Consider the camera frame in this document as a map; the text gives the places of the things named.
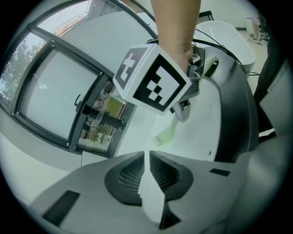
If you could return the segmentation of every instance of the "black fisheye border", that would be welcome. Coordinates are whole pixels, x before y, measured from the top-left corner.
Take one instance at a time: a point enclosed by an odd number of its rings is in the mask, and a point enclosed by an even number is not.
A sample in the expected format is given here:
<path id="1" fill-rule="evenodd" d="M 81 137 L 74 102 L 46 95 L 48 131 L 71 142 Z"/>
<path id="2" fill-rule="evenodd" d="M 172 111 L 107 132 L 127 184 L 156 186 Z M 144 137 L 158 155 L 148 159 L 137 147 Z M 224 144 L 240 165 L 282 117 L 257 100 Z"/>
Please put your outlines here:
<path id="1" fill-rule="evenodd" d="M 23 19 L 31 10 L 40 3 L 41 0 L 30 1 L 5 1 L 2 2 L 2 21 L 1 21 L 1 43 L 0 55 L 3 57 L 5 50 Z M 267 19 L 272 31 L 275 33 L 281 50 L 287 54 L 289 62 L 293 64 L 293 54 L 291 53 L 291 38 L 286 34 L 291 30 L 292 23 L 292 4 L 290 1 L 264 1 L 251 0 L 255 7 Z M 290 206 L 292 205 L 292 163 L 290 164 L 288 174 L 283 181 L 278 194 L 262 213 L 262 215 L 246 230 L 247 233 L 253 231 L 286 232 L 291 227 Z M 36 233 L 46 233 L 34 220 L 28 215 L 17 199 L 13 196 L 6 180 L 0 172 L 0 188 L 2 198 L 2 226 L 7 226 L 10 232 L 36 231 Z"/>

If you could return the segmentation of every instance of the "tree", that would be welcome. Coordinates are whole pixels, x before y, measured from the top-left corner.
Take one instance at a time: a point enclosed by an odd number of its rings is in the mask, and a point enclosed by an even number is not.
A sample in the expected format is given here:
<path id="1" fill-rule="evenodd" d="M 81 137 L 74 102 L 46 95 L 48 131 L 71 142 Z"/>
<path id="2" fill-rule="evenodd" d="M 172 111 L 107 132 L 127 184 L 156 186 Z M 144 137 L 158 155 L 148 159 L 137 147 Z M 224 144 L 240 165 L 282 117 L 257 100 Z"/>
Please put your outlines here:
<path id="1" fill-rule="evenodd" d="M 18 45 L 5 66 L 4 72 L 0 78 L 0 97 L 9 106 L 12 106 L 15 92 L 24 71 L 43 45 L 44 41 L 38 45 L 32 45 L 29 49 L 24 39 Z"/>

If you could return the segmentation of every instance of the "hand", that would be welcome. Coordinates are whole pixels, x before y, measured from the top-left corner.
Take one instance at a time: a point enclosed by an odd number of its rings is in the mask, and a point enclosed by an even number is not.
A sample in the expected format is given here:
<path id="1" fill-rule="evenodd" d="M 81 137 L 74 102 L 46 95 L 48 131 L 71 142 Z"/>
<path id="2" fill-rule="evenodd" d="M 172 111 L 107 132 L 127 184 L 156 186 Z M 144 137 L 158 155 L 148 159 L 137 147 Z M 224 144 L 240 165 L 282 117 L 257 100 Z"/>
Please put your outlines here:
<path id="1" fill-rule="evenodd" d="M 171 58 L 179 65 L 179 67 L 187 74 L 189 60 L 192 58 L 193 49 L 190 45 L 187 49 L 174 49 L 168 46 L 160 46 L 171 56 Z"/>

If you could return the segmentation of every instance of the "black pants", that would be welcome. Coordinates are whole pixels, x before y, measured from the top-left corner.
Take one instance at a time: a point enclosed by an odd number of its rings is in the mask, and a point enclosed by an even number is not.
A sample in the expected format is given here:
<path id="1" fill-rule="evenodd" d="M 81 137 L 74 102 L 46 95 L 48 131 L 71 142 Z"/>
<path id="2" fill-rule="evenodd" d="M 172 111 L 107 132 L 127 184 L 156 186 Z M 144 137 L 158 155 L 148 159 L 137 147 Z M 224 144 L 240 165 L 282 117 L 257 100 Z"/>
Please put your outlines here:
<path id="1" fill-rule="evenodd" d="M 280 50 L 280 45 L 277 43 L 273 35 L 271 35 L 269 39 L 267 53 L 268 57 L 261 70 L 254 94 L 260 133 L 273 128 L 268 117 L 260 106 L 260 101 L 267 95 L 267 89 L 275 79 L 285 59 L 285 56 Z"/>

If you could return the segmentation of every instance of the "black and white pattern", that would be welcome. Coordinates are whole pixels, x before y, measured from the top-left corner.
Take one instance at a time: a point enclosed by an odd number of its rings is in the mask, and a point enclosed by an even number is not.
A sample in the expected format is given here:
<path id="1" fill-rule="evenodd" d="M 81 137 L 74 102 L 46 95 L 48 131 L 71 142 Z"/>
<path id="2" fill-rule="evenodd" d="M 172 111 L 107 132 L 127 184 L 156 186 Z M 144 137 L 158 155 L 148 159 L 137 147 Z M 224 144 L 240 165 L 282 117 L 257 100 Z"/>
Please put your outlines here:
<path id="1" fill-rule="evenodd" d="M 133 97 L 162 112 L 184 88 L 186 81 L 161 55 L 158 55 Z"/>
<path id="2" fill-rule="evenodd" d="M 136 68 L 138 61 L 142 58 L 146 50 L 147 48 L 132 48 L 124 57 L 122 64 L 114 76 L 114 79 L 117 80 L 122 89 L 125 88 L 132 72 Z"/>

